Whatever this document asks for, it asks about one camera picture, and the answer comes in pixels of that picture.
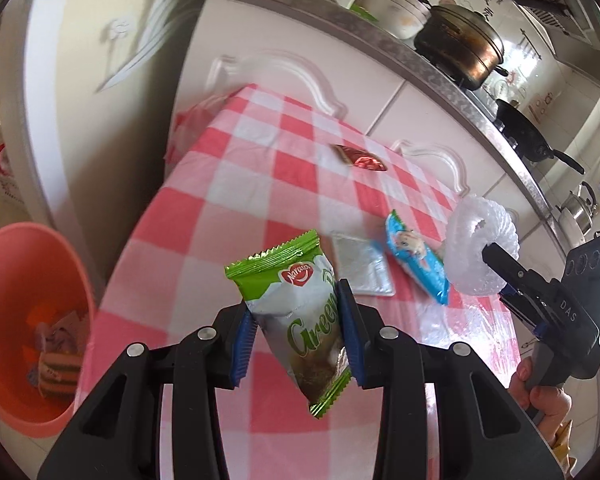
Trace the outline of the person's right hand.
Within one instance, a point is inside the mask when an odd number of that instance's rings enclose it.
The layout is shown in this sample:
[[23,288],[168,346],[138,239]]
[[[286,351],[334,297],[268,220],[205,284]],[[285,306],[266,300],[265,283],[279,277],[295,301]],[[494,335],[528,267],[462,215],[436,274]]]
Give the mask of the person's right hand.
[[524,411],[528,408],[536,408],[544,414],[538,422],[538,430],[544,440],[549,445],[553,445],[560,425],[570,411],[571,398],[562,388],[552,386],[536,386],[527,390],[526,381],[532,372],[532,359],[523,359],[510,378],[507,390]]

